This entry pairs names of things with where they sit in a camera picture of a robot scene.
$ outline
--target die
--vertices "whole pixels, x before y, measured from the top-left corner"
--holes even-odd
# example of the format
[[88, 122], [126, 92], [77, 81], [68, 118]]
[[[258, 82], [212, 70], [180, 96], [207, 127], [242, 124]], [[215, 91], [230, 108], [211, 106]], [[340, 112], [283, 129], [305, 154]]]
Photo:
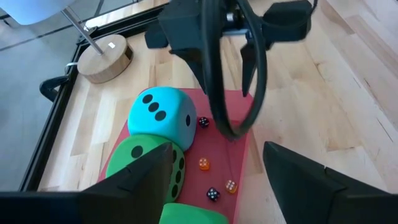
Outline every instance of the die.
[[[168, 139], [149, 134], [136, 134], [123, 140], [115, 149], [106, 168], [106, 178], [141, 158]], [[182, 150], [172, 142], [173, 164], [165, 203], [174, 202], [181, 192], [185, 177], [185, 158]]]
[[225, 189], [226, 191], [228, 191], [229, 193], [233, 194], [235, 193], [236, 189], [238, 188], [238, 186], [236, 185], [235, 182], [233, 182], [232, 180], [228, 180], [225, 184]]
[[220, 193], [214, 187], [210, 187], [210, 189], [207, 191], [207, 197], [216, 202], [220, 197]]
[[163, 206], [159, 224], [228, 224], [228, 218], [216, 211], [185, 205], [167, 203]]
[[201, 117], [198, 120], [199, 126], [201, 126], [202, 128], [207, 128], [207, 126], [209, 126], [210, 122], [209, 119], [207, 119], [206, 117]]
[[206, 158], [199, 159], [199, 169], [201, 170], [208, 170], [210, 169], [210, 162]]
[[187, 94], [176, 88], [157, 86], [137, 97], [127, 127], [130, 135], [162, 136], [186, 151], [195, 137], [196, 118], [195, 106]]

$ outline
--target wooden surface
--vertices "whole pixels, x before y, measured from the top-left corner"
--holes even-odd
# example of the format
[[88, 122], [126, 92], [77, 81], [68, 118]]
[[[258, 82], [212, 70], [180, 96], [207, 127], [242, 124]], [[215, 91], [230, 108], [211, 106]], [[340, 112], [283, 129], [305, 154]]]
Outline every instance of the wooden surface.
[[127, 68], [132, 60], [132, 49], [121, 35], [108, 35], [96, 43], [103, 54], [99, 55], [93, 46], [89, 46], [81, 54], [77, 69], [90, 82], [104, 83]]
[[[140, 2], [146, 7], [158, 3]], [[262, 14], [272, 1], [250, 3]], [[117, 12], [118, 18], [137, 12], [134, 7], [143, 9], [129, 6]], [[114, 17], [103, 16], [96, 22], [102, 25]], [[142, 34], [128, 42], [134, 59], [120, 76], [99, 85], [78, 77], [41, 190], [83, 190], [94, 184], [143, 89], [199, 88], [185, 62], [167, 49], [147, 49]], [[240, 89], [239, 49], [244, 42], [244, 37], [221, 41], [227, 89]], [[250, 131], [251, 148], [239, 186], [243, 188], [240, 223], [284, 223], [261, 160], [264, 141], [398, 193], [397, 3], [320, 0], [308, 38], [275, 44], [267, 56], [266, 100]]]

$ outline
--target red mat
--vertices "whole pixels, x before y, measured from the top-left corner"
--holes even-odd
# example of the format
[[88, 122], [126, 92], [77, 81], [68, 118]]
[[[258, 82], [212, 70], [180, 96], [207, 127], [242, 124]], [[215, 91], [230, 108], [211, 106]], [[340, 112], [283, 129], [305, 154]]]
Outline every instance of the red mat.
[[[230, 223], [236, 222], [239, 204], [240, 188], [243, 179], [243, 169], [246, 163], [248, 151], [248, 136], [233, 142], [226, 140], [216, 129], [214, 121], [211, 119], [211, 111], [208, 105], [207, 96], [199, 89], [181, 89], [188, 94], [197, 110], [198, 117], [210, 119], [210, 125], [203, 129], [197, 125], [195, 139], [191, 148], [185, 152], [185, 180], [177, 203], [189, 204], [209, 210], [220, 212], [228, 217]], [[252, 97], [242, 97], [241, 91], [227, 90], [225, 92], [226, 105], [229, 118], [234, 124], [242, 121], [247, 110], [252, 103]], [[127, 123], [124, 125], [111, 155], [116, 146], [129, 136]], [[199, 169], [198, 161], [205, 157], [210, 161], [210, 169], [202, 171]], [[98, 181], [105, 178], [106, 168], [109, 163], [106, 161], [105, 167], [99, 175]], [[225, 190], [226, 182], [231, 179], [238, 183], [235, 194], [230, 194]], [[217, 189], [221, 196], [217, 202], [212, 202], [207, 198], [206, 193], [210, 187]]]

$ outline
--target white label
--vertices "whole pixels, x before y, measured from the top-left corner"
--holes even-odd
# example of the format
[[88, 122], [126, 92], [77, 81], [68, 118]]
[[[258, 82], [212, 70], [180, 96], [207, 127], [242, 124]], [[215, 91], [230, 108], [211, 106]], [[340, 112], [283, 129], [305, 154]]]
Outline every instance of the white label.
[[108, 46], [110, 46], [112, 49], [116, 47], [116, 45], [114, 45], [112, 42], [108, 43]]

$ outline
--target round wooden disc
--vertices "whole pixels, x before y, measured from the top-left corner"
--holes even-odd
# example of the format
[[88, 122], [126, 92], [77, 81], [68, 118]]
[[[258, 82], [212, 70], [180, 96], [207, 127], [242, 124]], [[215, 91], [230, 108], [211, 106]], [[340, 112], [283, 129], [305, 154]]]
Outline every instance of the round wooden disc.
[[126, 38], [109, 35], [96, 41], [104, 52], [99, 55], [89, 46], [80, 56], [77, 69], [92, 83], [103, 83], [118, 76], [129, 65], [132, 50]]

